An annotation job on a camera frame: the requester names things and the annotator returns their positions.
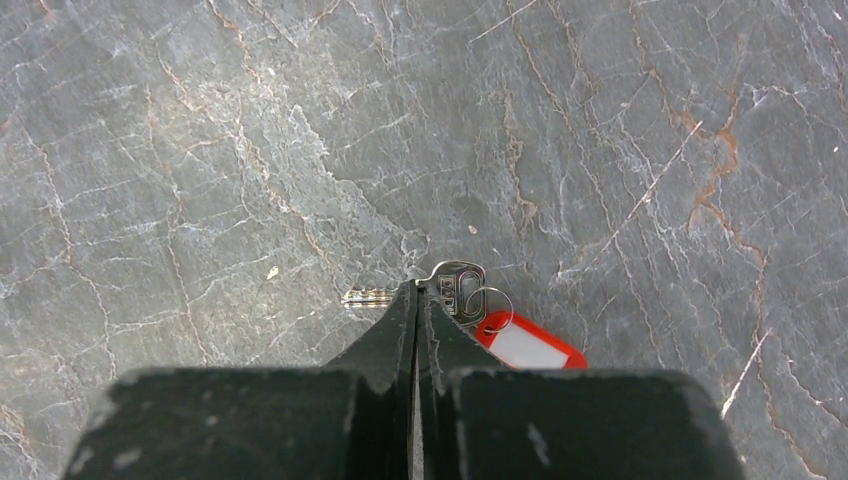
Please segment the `red tag key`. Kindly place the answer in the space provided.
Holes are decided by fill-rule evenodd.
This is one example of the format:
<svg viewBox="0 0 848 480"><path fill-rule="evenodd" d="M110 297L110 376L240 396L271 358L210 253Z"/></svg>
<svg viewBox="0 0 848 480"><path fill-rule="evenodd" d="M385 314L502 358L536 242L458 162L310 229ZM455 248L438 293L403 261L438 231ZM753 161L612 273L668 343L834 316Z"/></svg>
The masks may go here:
<svg viewBox="0 0 848 480"><path fill-rule="evenodd" d="M395 287L354 287L346 309L377 309L365 334L332 359L349 368L444 374L456 367L585 369L579 350L521 316L484 268L444 260Z"/></svg>

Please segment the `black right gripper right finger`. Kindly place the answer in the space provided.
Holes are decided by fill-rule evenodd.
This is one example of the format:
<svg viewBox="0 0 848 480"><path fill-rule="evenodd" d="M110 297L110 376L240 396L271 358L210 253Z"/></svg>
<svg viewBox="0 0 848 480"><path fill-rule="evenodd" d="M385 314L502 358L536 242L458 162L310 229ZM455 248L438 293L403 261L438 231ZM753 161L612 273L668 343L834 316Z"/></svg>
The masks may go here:
<svg viewBox="0 0 848 480"><path fill-rule="evenodd" d="M418 293L427 479L741 479L720 412L661 369L518 370Z"/></svg>

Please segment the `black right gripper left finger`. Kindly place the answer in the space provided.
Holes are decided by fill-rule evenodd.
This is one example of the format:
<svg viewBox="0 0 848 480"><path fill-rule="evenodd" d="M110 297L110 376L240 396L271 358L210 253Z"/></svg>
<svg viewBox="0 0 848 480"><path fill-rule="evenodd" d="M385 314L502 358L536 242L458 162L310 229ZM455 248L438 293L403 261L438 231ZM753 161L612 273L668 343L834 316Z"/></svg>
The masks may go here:
<svg viewBox="0 0 848 480"><path fill-rule="evenodd" d="M418 291L318 367L156 367L113 383L68 479L408 479Z"/></svg>

